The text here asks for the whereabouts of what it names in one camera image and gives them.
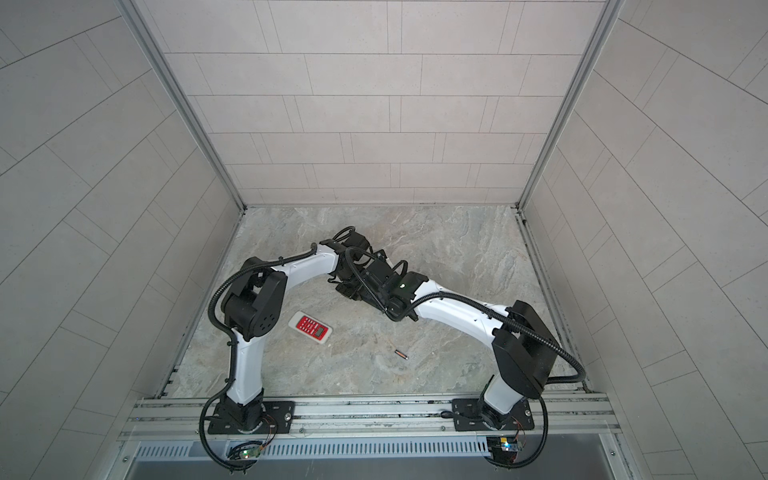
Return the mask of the red white remote control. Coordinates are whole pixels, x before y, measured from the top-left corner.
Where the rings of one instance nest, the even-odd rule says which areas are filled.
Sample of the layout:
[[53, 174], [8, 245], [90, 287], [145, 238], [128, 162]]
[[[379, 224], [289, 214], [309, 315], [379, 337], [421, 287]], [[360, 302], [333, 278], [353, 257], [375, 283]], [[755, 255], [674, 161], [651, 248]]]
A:
[[301, 311], [296, 312], [288, 324], [292, 331], [318, 344], [325, 344], [333, 332], [329, 325]]

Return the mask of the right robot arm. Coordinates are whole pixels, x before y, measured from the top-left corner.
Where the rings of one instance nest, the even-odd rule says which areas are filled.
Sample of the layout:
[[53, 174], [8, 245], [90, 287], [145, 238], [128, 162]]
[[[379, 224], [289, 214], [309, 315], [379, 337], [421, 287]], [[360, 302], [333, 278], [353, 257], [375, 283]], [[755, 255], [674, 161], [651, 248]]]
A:
[[497, 370], [480, 396], [480, 413], [488, 418], [510, 414], [525, 399], [539, 399], [547, 384], [562, 380], [550, 377], [555, 361], [573, 359], [526, 302], [481, 302], [409, 271], [404, 261], [391, 266], [360, 248], [340, 256], [337, 277], [349, 285], [353, 299], [371, 304], [392, 321], [433, 320], [488, 347]]

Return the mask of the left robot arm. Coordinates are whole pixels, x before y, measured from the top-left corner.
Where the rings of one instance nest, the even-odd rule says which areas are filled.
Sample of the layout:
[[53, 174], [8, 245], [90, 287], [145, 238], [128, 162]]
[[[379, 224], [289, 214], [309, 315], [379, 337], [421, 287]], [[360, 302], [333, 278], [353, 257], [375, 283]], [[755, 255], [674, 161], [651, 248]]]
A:
[[366, 252], [370, 242], [353, 227], [312, 244], [302, 254], [276, 260], [247, 259], [228, 278], [211, 301], [224, 315], [224, 331], [231, 337], [230, 373], [224, 398], [236, 408], [253, 407], [263, 398], [261, 377], [266, 337], [276, 326], [285, 294], [318, 276], [337, 280], [349, 276], [344, 252], [358, 247]]

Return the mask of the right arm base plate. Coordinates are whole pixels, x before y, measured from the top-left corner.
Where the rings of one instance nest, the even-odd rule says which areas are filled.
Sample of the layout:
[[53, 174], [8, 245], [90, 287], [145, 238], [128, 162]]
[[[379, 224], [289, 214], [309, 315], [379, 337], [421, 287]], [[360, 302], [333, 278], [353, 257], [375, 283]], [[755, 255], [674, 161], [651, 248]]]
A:
[[526, 398], [515, 403], [509, 413], [500, 414], [481, 399], [457, 398], [451, 409], [441, 413], [453, 420], [456, 431], [529, 431], [535, 428], [532, 410]]

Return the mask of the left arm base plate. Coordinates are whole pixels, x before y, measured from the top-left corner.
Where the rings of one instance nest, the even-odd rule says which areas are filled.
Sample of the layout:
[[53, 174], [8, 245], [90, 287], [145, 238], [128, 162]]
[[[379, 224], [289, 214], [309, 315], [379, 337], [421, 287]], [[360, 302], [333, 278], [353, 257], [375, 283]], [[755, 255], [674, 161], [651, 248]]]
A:
[[207, 433], [214, 435], [287, 434], [296, 404], [293, 401], [259, 401], [240, 405], [225, 397], [208, 417]]

